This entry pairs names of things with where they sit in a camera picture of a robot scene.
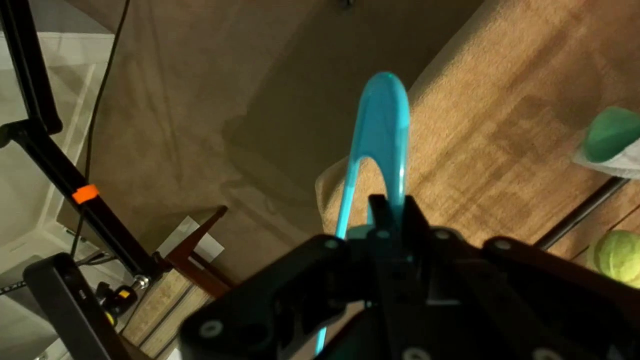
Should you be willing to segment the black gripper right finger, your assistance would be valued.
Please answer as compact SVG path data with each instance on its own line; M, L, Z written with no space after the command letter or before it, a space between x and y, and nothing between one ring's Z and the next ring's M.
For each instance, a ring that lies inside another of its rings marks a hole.
M391 355L425 360L640 360L638 292L513 239L482 246L414 200L369 199L376 303Z

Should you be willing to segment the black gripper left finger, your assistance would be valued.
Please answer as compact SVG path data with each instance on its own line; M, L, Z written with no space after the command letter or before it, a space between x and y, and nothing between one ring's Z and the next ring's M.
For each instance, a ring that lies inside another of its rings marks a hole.
M189 314L181 360L286 360L355 300L355 274L352 243L313 236Z

